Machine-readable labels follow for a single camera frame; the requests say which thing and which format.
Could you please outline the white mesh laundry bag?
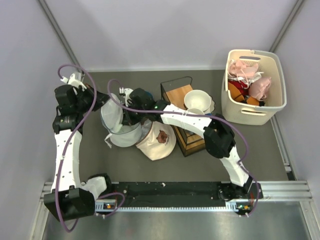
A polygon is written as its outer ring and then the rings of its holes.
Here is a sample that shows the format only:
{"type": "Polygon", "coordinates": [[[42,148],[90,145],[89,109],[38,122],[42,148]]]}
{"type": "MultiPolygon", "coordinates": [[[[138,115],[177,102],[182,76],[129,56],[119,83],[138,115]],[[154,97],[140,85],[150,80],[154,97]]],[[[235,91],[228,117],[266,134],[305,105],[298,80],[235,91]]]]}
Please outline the white mesh laundry bag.
{"type": "Polygon", "coordinates": [[[123,109],[111,98],[100,109],[102,125],[107,129],[108,135],[104,138],[109,148],[113,145],[127,148],[135,145],[142,136],[142,127],[138,122],[134,125],[123,123],[123,109]]]}

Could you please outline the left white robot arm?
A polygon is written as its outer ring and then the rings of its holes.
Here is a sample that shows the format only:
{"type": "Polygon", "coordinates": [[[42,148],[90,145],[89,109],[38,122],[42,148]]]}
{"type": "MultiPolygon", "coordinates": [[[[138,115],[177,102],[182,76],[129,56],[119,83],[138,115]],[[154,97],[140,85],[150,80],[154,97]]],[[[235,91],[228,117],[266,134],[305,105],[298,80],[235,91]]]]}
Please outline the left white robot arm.
{"type": "Polygon", "coordinates": [[[44,205],[60,222],[76,220],[94,214],[95,201],[109,198],[114,191],[106,173],[95,174],[81,182],[79,153],[83,137],[84,117],[97,111],[109,96],[95,91],[83,82],[84,73],[74,72],[62,77],[63,84],[54,90],[57,101],[52,123],[56,144],[55,176],[50,193],[44,195],[44,205]]]}

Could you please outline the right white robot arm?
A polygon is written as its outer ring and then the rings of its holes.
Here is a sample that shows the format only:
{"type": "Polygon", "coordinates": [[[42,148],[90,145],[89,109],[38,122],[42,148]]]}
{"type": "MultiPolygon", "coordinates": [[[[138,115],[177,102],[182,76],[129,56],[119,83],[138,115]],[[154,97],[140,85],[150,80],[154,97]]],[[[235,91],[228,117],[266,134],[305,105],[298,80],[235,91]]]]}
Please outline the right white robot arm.
{"type": "Polygon", "coordinates": [[[245,168],[244,158],[238,154],[235,134],[239,131],[221,115],[190,113],[165,100],[155,101],[141,88],[121,87],[119,94],[125,102],[122,109],[130,120],[149,120],[179,127],[204,139],[206,151],[222,162],[229,175],[231,192],[225,188],[221,190],[226,200],[245,198],[253,187],[256,189],[255,197],[260,198],[260,185],[245,168]]]}

